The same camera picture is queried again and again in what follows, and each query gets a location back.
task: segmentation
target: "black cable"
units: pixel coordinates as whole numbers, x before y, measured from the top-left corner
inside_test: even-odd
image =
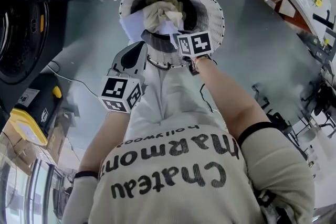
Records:
[[[210,108],[210,111],[212,112],[212,113],[214,113],[214,111],[212,110],[212,107],[211,107],[211,105],[208,103],[208,101],[206,101],[205,99],[204,99],[204,96],[203,96],[203,93],[202,93],[202,90],[203,90],[203,87],[205,86],[205,84],[203,84],[202,85],[202,87],[201,87],[201,89],[200,89],[200,94],[201,94],[201,97],[202,97],[202,99],[203,99],[203,101],[204,102],[206,102],[206,104],[208,105],[208,107]]]

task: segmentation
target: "cloth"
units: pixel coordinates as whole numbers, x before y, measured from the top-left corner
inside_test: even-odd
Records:
[[[156,33],[160,30],[160,25],[167,20],[173,22],[176,30],[180,28],[182,13],[170,2],[158,1],[143,9],[144,26],[149,32]]]
[[[143,40],[141,35],[146,30],[144,21],[145,14],[143,9],[132,13],[124,18],[120,18],[119,23],[121,24],[128,38],[131,40],[131,43]],[[184,24],[182,20],[180,20],[178,26],[178,29],[176,29],[172,21],[164,20],[161,24],[157,25],[157,30],[161,35],[175,33],[179,34],[179,31],[184,29]]]
[[[146,4],[149,6],[157,1],[159,0],[146,0]],[[179,2],[178,0],[162,0],[162,1],[172,3],[177,8],[177,10],[182,13],[182,20],[185,20],[186,13],[183,11],[182,2]]]
[[[63,224],[265,223],[256,190],[274,194],[294,222],[311,223],[313,181],[293,145],[263,124],[236,142],[193,99],[189,81],[179,84],[184,69],[170,71],[147,65],[148,87],[125,141],[99,181],[75,179]]]

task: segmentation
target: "beige cloth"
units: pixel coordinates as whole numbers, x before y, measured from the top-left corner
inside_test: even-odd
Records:
[[[146,0],[146,4],[147,6],[157,2],[159,0]],[[183,3],[182,2],[178,2],[177,0],[162,0],[163,2],[169,2],[172,3],[179,12],[183,12]]]
[[[145,7],[143,13],[145,29],[151,33],[159,31],[160,24],[167,20],[171,20],[178,30],[183,17],[172,3],[164,1],[158,1]]]
[[[100,176],[75,179],[63,224],[265,223],[255,189],[289,206],[293,223],[312,219],[309,167],[272,128],[251,134],[241,149],[208,125],[148,130],[113,149]]]

